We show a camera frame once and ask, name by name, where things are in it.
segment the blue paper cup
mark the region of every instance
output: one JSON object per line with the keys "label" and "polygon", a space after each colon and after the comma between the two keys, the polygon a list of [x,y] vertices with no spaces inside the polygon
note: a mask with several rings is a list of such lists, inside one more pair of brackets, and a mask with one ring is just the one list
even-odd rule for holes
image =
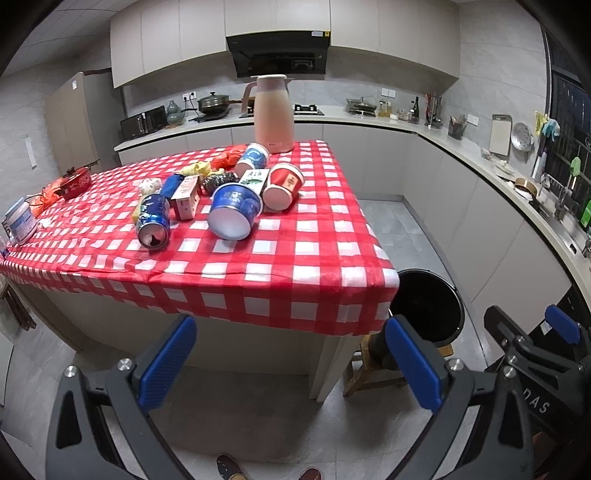
{"label": "blue paper cup", "polygon": [[239,183],[226,183],[213,192],[207,223],[219,238],[242,240],[250,235],[261,212],[262,200],[255,192]]}

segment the tile wall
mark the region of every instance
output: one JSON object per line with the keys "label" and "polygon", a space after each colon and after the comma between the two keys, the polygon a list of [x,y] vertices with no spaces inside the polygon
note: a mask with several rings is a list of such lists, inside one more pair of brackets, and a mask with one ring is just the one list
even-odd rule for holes
{"label": "tile wall", "polygon": [[[338,47],[329,50],[326,75],[295,77],[289,85],[293,103],[345,106],[346,98],[363,96],[371,102],[392,100],[394,108],[405,110],[411,108],[415,96],[422,101],[423,93],[442,93],[455,80],[408,61]],[[249,81],[236,78],[232,56],[225,52],[148,74],[125,86],[124,97],[128,115],[134,115],[158,105],[166,106],[171,99],[183,106],[183,93],[192,90],[197,91],[198,99],[212,91],[240,99]],[[382,87],[395,89],[396,98],[382,98]]]}
{"label": "tile wall", "polygon": [[[540,24],[514,0],[459,4],[460,79],[443,95],[442,117],[471,113],[478,127],[465,136],[488,148],[492,115],[511,115],[513,123],[534,127],[534,111],[546,103],[546,60]],[[509,162],[529,175],[535,151],[511,148]]]}

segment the light switch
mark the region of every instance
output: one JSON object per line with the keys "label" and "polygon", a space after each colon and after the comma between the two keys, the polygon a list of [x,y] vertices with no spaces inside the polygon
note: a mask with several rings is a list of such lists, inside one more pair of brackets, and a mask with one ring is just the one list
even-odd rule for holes
{"label": "light switch", "polygon": [[468,123],[478,126],[478,117],[468,114]]}

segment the kettle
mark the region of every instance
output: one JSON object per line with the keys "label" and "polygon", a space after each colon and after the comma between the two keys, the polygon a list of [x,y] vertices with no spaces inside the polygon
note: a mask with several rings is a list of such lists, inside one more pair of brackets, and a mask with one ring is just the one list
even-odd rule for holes
{"label": "kettle", "polygon": [[291,81],[285,75],[260,75],[244,90],[243,112],[256,85],[255,142],[263,145],[269,153],[284,153],[294,148],[294,113],[287,90]]}

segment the white cabinet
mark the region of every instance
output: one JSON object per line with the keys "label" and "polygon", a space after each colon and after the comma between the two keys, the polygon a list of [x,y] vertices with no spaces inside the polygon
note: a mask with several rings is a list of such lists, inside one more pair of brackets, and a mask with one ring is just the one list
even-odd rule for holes
{"label": "white cabinet", "polygon": [[414,134],[381,128],[369,129],[365,177],[361,198],[402,195],[402,181]]}
{"label": "white cabinet", "polygon": [[330,0],[277,0],[274,30],[330,30]]}
{"label": "white cabinet", "polygon": [[417,215],[424,219],[443,151],[417,135],[409,152],[402,191]]}
{"label": "white cabinet", "polygon": [[378,51],[378,18],[378,0],[331,0],[331,45]]}
{"label": "white cabinet", "polygon": [[297,142],[305,142],[308,140],[322,140],[322,127],[322,124],[295,124],[294,140]]}
{"label": "white cabinet", "polygon": [[181,60],[226,51],[221,0],[180,0],[179,8]]}
{"label": "white cabinet", "polygon": [[111,68],[118,87],[144,74],[140,2],[111,19]]}
{"label": "white cabinet", "polygon": [[443,251],[463,219],[478,176],[461,161],[444,153],[428,194],[425,226]]}
{"label": "white cabinet", "polygon": [[448,0],[418,0],[419,62],[460,76],[460,25],[457,5]]}
{"label": "white cabinet", "polygon": [[188,151],[205,150],[206,148],[227,147],[232,145],[232,134],[229,128],[218,128],[186,135]]}
{"label": "white cabinet", "polygon": [[130,163],[146,160],[148,158],[153,158],[150,151],[150,144],[139,145],[137,147],[128,148],[127,150],[122,150],[119,152],[119,160],[121,160],[121,165],[128,165]]}
{"label": "white cabinet", "polygon": [[180,135],[178,137],[163,138],[157,142],[149,143],[152,158],[166,157],[175,153],[185,153],[189,150],[187,137]]}
{"label": "white cabinet", "polygon": [[142,55],[145,73],[181,61],[178,0],[142,2]]}
{"label": "white cabinet", "polygon": [[232,127],[232,144],[249,144],[255,141],[255,126],[243,125],[242,127]]}
{"label": "white cabinet", "polygon": [[558,303],[570,288],[570,281],[553,252],[539,234],[523,222],[491,279],[476,296],[472,306],[474,327],[489,363],[503,351],[484,328],[484,313],[498,305],[527,333],[543,319],[548,305]]}
{"label": "white cabinet", "polygon": [[455,236],[443,248],[466,301],[473,301],[492,276],[523,221],[499,192],[478,180]]}
{"label": "white cabinet", "polygon": [[224,0],[226,35],[330,30],[330,0]]}
{"label": "white cabinet", "polygon": [[378,0],[378,52],[419,61],[417,0]]}
{"label": "white cabinet", "polygon": [[324,125],[324,141],[356,194],[363,190],[363,177],[371,161],[367,158],[370,130],[356,125]]}

